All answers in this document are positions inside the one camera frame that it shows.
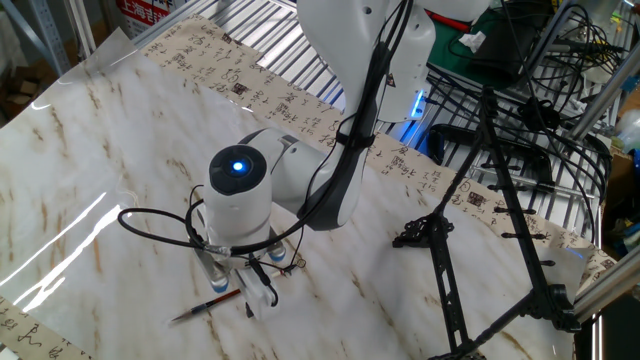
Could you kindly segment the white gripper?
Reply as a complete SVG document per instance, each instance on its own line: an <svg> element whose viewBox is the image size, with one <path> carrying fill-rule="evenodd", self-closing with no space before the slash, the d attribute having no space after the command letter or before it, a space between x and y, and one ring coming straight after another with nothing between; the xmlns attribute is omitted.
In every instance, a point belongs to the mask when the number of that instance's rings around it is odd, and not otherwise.
<svg viewBox="0 0 640 360"><path fill-rule="evenodd" d="M235 269L233 279L245 300L247 318L265 320L279 311L280 297L272 275L244 268Z"/></svg>

